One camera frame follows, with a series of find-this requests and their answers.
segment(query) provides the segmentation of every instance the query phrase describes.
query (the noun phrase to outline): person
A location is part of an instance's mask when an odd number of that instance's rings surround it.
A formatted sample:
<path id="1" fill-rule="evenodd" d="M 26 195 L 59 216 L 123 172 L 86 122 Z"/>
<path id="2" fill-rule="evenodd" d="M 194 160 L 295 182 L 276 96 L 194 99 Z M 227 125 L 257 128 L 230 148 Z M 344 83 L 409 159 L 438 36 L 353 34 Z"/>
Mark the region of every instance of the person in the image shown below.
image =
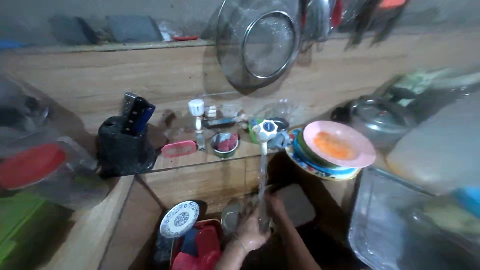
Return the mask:
<path id="1" fill-rule="evenodd" d="M 265 199 L 286 249 L 288 268 L 290 270 L 321 270 L 288 218 L 282 200 L 273 195 L 265 195 Z M 269 231 L 266 233 L 260 231 L 258 208 L 256 208 L 241 219 L 215 270 L 239 270 L 248 253 L 263 246 L 269 237 Z"/>

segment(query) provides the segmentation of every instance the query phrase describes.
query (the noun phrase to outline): small metal bowl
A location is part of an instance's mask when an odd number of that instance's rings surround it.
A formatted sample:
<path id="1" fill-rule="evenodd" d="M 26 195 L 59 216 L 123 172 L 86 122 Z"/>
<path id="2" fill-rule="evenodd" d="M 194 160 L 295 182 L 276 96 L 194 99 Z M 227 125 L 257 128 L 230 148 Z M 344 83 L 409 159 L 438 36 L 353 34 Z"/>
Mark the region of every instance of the small metal bowl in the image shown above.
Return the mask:
<path id="1" fill-rule="evenodd" d="M 240 140 L 237 140 L 237 144 L 230 151 L 222 152 L 222 151 L 218 151 L 216 149 L 216 147 L 218 146 L 219 143 L 225 141 L 226 139 L 229 139 L 230 136 L 232 136 L 231 133 L 223 132 L 223 133 L 219 133 L 219 134 L 212 137 L 212 142 L 210 143 L 210 145 L 213 148 L 214 153 L 217 157 L 219 157 L 221 159 L 227 159 L 227 158 L 230 158 L 231 156 L 233 156 L 233 154 L 235 154 L 235 150 L 237 150 Z"/>

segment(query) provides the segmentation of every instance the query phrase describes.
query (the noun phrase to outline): orange food residue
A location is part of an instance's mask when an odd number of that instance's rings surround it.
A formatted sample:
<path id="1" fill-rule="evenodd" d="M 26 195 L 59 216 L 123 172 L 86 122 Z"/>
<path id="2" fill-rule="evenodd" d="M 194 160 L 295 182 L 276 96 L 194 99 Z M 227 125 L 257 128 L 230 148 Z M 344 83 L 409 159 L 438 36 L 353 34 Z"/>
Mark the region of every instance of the orange food residue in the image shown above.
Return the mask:
<path id="1" fill-rule="evenodd" d="M 313 143 L 320 151 L 332 158 L 352 160 L 357 156 L 357 152 L 348 142 L 325 131 L 319 132 L 313 139 Z"/>

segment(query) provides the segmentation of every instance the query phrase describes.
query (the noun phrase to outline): running water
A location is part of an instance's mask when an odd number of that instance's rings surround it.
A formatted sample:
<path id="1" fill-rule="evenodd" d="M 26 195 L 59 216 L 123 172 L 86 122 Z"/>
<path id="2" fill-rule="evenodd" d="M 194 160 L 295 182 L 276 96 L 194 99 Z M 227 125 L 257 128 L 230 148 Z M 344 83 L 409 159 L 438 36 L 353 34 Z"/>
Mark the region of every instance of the running water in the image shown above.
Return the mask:
<path id="1" fill-rule="evenodd" d="M 267 155 L 262 155 L 260 159 L 260 177 L 259 177 L 259 192 L 258 192 L 258 203 L 259 203 L 259 225 L 260 230 L 266 231 L 268 229 L 268 224 L 270 223 L 270 217 L 267 214 L 267 207 L 264 200 L 264 194 L 267 186 Z"/>

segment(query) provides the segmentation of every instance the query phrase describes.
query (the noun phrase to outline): knife block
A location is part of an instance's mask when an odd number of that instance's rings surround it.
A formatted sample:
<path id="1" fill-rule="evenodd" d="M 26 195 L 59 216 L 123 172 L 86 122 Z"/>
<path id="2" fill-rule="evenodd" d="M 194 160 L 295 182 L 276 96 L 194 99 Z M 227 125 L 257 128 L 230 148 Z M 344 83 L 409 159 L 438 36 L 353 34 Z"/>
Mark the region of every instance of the knife block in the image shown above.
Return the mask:
<path id="1" fill-rule="evenodd" d="M 112 116 L 98 129 L 98 162 L 100 176 L 109 178 L 150 171 L 155 165 L 156 153 L 145 130 L 137 135 L 121 133 L 125 118 Z"/>

